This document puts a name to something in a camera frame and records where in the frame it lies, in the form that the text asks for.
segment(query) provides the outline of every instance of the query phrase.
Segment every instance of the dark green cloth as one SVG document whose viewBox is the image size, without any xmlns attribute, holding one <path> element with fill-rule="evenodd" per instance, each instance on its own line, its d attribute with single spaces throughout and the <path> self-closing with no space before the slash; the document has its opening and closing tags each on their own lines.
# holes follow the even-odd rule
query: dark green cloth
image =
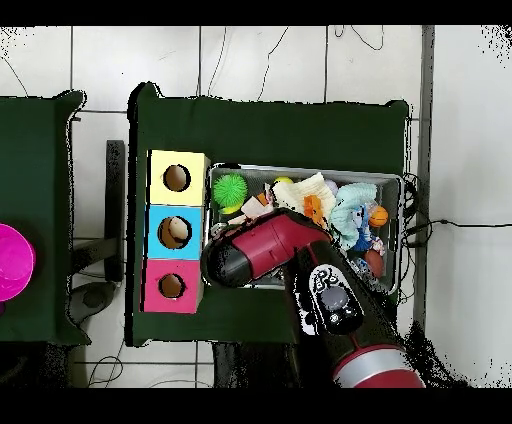
<svg viewBox="0 0 512 424">
<path fill-rule="evenodd" d="M 65 310 L 71 258 L 66 129 L 82 100 L 80 92 L 0 98 L 0 222 L 20 231 L 36 252 L 31 281 L 0 316 L 0 341 L 89 341 Z"/>
<path fill-rule="evenodd" d="M 141 274 L 148 149 L 202 152 L 212 163 L 403 172 L 408 115 L 404 101 L 386 106 L 241 103 L 206 97 L 159 98 L 157 90 L 148 83 L 130 99 L 134 112 L 129 116 L 130 142 L 137 137 L 135 276 Z M 146 339 L 294 341 L 282 291 L 205 287 L 195 315 L 139 312 L 139 291 L 140 278 L 135 278 L 136 343 Z"/>
</svg>

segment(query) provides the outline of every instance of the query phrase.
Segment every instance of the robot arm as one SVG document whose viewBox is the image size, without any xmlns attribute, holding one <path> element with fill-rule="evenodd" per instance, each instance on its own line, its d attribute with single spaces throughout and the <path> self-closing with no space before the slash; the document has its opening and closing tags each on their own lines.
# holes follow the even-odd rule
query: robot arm
<svg viewBox="0 0 512 424">
<path fill-rule="evenodd" d="M 201 271 L 212 284 L 240 287 L 285 266 L 288 295 L 312 314 L 333 381 L 340 387 L 424 387 L 393 327 L 328 233 L 303 215 L 278 209 L 212 240 Z"/>
<path fill-rule="evenodd" d="M 330 243 L 298 250 L 287 269 L 339 387 L 424 387 L 380 306 Z"/>
</svg>

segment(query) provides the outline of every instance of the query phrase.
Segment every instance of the black stand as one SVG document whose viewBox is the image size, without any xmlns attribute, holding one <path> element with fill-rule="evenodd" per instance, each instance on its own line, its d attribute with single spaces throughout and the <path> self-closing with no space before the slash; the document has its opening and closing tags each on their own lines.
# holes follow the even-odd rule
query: black stand
<svg viewBox="0 0 512 424">
<path fill-rule="evenodd" d="M 71 274 L 95 262 L 104 260 L 106 283 L 90 283 L 73 289 L 70 293 L 71 319 L 80 324 L 85 318 L 105 309 L 115 290 L 113 282 L 124 276 L 124 193 L 125 146 L 123 141 L 107 141 L 105 183 L 104 238 L 76 246 L 73 249 Z"/>
</svg>

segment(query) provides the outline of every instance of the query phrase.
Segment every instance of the blue block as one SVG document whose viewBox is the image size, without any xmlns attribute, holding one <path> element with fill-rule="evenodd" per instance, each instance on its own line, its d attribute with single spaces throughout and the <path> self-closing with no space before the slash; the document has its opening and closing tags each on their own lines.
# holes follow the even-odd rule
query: blue block
<svg viewBox="0 0 512 424">
<path fill-rule="evenodd" d="M 186 206 L 149 206 L 149 234 L 148 234 L 148 258 L 149 259 L 190 259 L 199 260 L 201 255 L 201 222 L 200 207 Z M 158 240 L 158 227 L 162 220 L 173 216 L 179 216 L 187 220 L 192 226 L 192 237 L 185 247 L 181 249 L 168 249 Z"/>
</svg>

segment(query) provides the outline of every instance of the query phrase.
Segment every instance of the pink plastic bowl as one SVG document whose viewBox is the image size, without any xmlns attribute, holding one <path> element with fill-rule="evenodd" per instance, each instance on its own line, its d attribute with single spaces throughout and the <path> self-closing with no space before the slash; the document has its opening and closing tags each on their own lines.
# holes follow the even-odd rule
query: pink plastic bowl
<svg viewBox="0 0 512 424">
<path fill-rule="evenodd" d="M 27 287 L 35 263 L 36 254 L 28 240 L 14 228 L 0 224 L 0 302 Z"/>
</svg>

